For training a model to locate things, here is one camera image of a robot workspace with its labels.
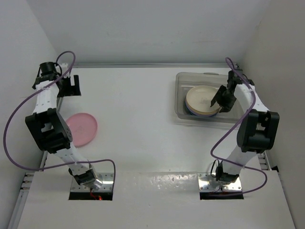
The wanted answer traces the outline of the yellow plate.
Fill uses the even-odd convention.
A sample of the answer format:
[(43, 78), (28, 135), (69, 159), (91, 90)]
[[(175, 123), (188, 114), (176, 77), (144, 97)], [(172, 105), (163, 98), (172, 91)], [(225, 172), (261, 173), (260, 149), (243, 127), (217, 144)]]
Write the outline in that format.
[(195, 115), (211, 116), (220, 111), (219, 105), (210, 107), (208, 103), (195, 103), (190, 105), (186, 102), (185, 104), (189, 111)]

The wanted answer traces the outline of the cream plate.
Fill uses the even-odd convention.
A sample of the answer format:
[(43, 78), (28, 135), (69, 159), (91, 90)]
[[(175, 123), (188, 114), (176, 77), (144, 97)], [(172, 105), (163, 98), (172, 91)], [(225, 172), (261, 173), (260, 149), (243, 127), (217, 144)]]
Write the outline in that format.
[(208, 103), (210, 106), (210, 102), (217, 91), (216, 88), (207, 85), (193, 87), (186, 94), (185, 102), (190, 105), (195, 103)]

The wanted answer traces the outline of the pink plate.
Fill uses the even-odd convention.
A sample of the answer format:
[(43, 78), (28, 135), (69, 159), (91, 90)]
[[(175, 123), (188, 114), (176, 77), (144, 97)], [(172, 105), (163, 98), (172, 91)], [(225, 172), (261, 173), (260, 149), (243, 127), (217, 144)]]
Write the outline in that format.
[(70, 116), (66, 123), (71, 130), (73, 144), (82, 147), (90, 143), (97, 134), (98, 123), (95, 117), (88, 113), (77, 113)]

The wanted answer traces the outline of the purple plate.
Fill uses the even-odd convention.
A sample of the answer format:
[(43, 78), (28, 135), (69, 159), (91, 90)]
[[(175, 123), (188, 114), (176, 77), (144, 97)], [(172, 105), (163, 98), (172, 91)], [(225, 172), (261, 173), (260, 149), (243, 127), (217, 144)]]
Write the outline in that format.
[(219, 113), (219, 110), (216, 110), (215, 112), (212, 112), (212, 113), (201, 114), (201, 113), (198, 113), (194, 110), (189, 109), (188, 107), (186, 109), (190, 112), (191, 115), (195, 115), (195, 116), (198, 116), (198, 117), (213, 117), (213, 116), (216, 116)]

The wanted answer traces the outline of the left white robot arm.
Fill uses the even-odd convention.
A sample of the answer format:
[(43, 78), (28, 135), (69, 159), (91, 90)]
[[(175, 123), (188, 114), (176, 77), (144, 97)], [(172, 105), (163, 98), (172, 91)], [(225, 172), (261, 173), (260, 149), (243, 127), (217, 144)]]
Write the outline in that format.
[(37, 99), (34, 111), (25, 118), (38, 148), (59, 157), (68, 164), (69, 173), (80, 186), (98, 190), (103, 181), (89, 163), (76, 149), (72, 132), (57, 109), (57, 100), (66, 96), (80, 96), (79, 77), (74, 75), (71, 84), (66, 64), (44, 62), (40, 64), (33, 88)]

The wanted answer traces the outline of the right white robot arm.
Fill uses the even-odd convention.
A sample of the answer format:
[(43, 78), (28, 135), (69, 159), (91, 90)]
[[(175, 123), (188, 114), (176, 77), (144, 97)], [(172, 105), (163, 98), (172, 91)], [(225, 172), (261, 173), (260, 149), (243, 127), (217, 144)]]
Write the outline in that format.
[(235, 102), (243, 110), (238, 127), (236, 147), (226, 159), (220, 159), (215, 170), (215, 180), (221, 183), (235, 182), (246, 164), (257, 154), (273, 147), (280, 120), (277, 112), (270, 111), (259, 98), (254, 82), (241, 70), (228, 73), (226, 86), (221, 86), (211, 101), (219, 104), (221, 113), (231, 111)]

